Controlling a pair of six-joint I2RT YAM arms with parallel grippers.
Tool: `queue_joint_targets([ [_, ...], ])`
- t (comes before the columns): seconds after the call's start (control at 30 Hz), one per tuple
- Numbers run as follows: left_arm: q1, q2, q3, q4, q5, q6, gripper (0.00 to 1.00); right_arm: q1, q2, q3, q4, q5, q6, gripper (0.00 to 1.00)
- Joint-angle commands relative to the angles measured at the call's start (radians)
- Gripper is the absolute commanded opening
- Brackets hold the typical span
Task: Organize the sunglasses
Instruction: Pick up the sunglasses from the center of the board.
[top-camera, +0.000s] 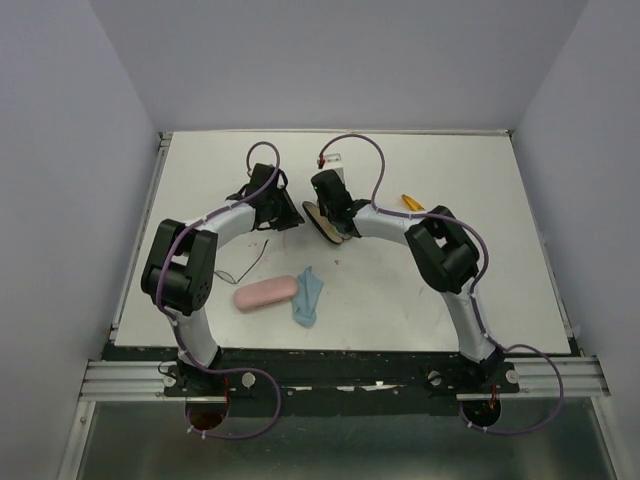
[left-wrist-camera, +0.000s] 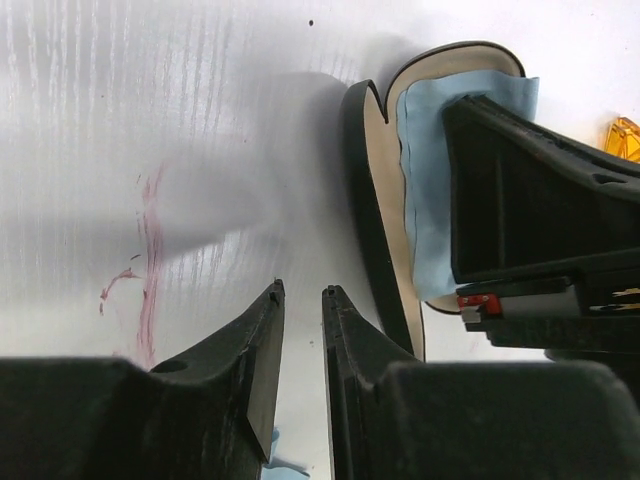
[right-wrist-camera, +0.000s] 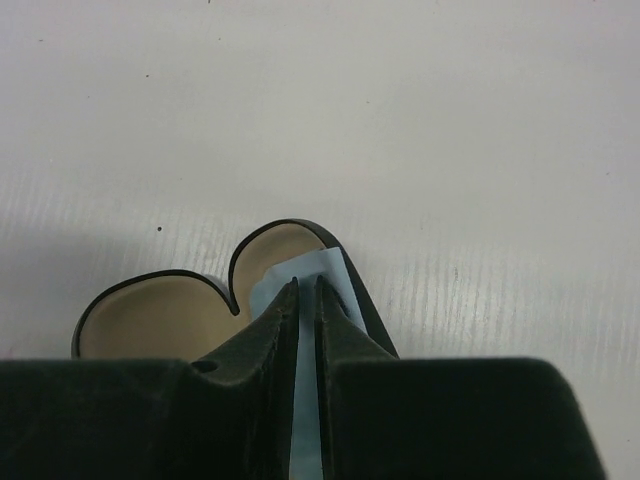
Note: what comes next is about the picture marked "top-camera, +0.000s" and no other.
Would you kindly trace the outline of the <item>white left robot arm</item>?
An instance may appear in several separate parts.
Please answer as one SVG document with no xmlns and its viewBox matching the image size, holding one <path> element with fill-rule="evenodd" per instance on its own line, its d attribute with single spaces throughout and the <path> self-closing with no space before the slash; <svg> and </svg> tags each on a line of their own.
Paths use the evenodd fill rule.
<svg viewBox="0 0 640 480">
<path fill-rule="evenodd" d="M 156 230 L 141 289 L 167 317 L 179 358 L 191 365 L 187 382 L 201 395 L 214 393 L 222 380 L 213 364 L 219 347 L 205 312 L 217 251 L 253 231 L 284 231 L 303 224 L 287 185 L 282 170 L 257 164 L 249 182 L 213 212 L 189 222 L 165 219 Z"/>
</svg>

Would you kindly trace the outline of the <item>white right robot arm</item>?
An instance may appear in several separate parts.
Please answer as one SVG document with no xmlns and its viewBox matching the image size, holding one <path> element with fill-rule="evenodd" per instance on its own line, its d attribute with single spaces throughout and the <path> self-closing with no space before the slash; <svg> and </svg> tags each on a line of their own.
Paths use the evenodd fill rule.
<svg viewBox="0 0 640 480">
<path fill-rule="evenodd" d="M 462 357 L 458 379 L 480 392 L 496 380 L 504 353 L 489 339 L 475 298 L 480 251 L 451 211 L 438 206 L 423 216 L 389 213 L 370 200 L 355 200 L 334 170 L 311 178 L 317 196 L 305 212 L 325 238 L 375 238 L 409 248 L 423 281 L 439 292 L 458 338 Z"/>
</svg>

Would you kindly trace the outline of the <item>thin wire-frame glasses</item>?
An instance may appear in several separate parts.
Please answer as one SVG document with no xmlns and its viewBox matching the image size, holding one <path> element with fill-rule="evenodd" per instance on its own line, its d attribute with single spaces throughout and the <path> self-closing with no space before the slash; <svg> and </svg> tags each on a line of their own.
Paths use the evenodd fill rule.
<svg viewBox="0 0 640 480">
<path fill-rule="evenodd" d="M 214 276 L 220 279 L 222 282 L 229 285 L 239 285 L 242 281 L 252 272 L 252 270 L 262 260 L 270 240 L 264 240 L 261 245 L 257 243 L 253 244 L 255 249 L 254 258 L 251 261 L 243 261 L 240 265 L 234 265 L 231 270 L 228 269 L 216 269 Z"/>
</svg>

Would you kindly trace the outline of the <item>black glasses case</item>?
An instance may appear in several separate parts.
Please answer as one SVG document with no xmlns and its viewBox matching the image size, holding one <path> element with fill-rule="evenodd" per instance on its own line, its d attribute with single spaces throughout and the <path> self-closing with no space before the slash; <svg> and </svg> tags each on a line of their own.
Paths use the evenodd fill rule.
<svg viewBox="0 0 640 480">
<path fill-rule="evenodd" d="M 302 208 L 313 226 L 330 243 L 340 245 L 351 239 L 350 235 L 340 233 L 337 228 L 321 214 L 320 208 L 316 203 L 312 201 L 304 201 L 302 203 Z"/>
</svg>

